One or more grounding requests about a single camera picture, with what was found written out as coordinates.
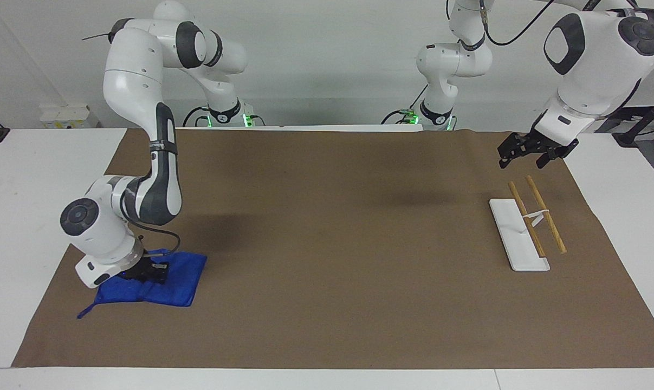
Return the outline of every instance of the blue drawstring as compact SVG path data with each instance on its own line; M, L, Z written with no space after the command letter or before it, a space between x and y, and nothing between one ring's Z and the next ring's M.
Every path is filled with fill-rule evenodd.
M91 313L91 310L96 306L97 303L91 303L89 304L88 308L84 309L81 311L81 313L76 314L77 319L82 319L83 316L86 316L86 314Z

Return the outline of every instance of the brown paper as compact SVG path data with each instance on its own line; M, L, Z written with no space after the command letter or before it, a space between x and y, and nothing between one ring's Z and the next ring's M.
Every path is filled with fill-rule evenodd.
M209 258L193 305L77 320L95 291L71 248L13 366L654 366L654 320L566 166L500 170L505 136L178 131L184 204L166 228ZM128 131L108 173L145 174L147 146ZM539 226L550 272L511 271L488 205L514 180L538 210L527 174L568 248Z

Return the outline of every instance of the white table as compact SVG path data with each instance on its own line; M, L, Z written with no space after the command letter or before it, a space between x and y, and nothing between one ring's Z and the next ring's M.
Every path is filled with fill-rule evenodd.
M339 131L417 126L329 126ZM321 128L271 128L313 131ZM7 368L68 241L67 203L102 175L124 129L14 130L0 144L0 388L647 388L654 368L590 370L235 370ZM585 134L566 160L654 316L654 170L611 136Z

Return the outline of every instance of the blue cloth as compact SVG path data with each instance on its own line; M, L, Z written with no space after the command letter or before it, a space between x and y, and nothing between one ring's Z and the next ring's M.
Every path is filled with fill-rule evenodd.
M166 249L149 251L151 254L163 254ZM205 255L175 252L172 255L153 257L156 263L169 262L168 279L165 284L155 282L127 281L121 277L111 277L98 287L93 303L84 309L77 319L81 319L97 304L114 302L151 302L169 304L186 308L195 299L196 287L201 271L206 263Z

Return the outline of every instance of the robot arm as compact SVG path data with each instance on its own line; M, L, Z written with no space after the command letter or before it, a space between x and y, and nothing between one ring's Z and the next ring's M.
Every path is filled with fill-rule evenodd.
M162 2L153 11L155 20L191 20L202 31L207 44L207 58L202 66L181 67L202 87L210 114L223 125L244 126L245 103L238 98L230 74L242 73L248 64L245 47L220 37L177 2Z
M108 105L146 131L151 170L145 176L99 178L60 218L71 243L86 254L76 271L91 288L116 275L164 280L166 269L148 259L127 225L167 224L182 206L175 123L161 93L163 68L200 67L209 63L208 53L218 53L220 41L215 36L210 42L180 3L166 1L156 11L161 19L116 22L108 35L112 45L103 78ZM231 60L226 66L233 66ZM223 63L220 57L215 61Z
M628 101L654 68L654 11L570 13L550 31L544 53L562 81L532 130L498 147L501 168L531 153L542 153L539 168L566 157L579 133Z
M563 79L532 131L513 133L498 148L502 167L530 153L544 153L539 166L564 158L577 145L577 134L616 111L654 67L654 12L637 9L634 0L554 2L579 10L563 17L545 41L545 55ZM416 114L424 128L445 128L450 120L458 92L451 77L490 69L485 32L492 6L493 0L456 0L450 29L458 42L421 49L417 65L428 89Z
M494 0L487 0L488 10ZM428 81L428 89L416 108L425 129L446 128L457 97L452 77L477 77L486 74L493 63L480 18L478 0L455 0L450 15L450 29L456 43L436 43L423 47L416 59L418 71Z

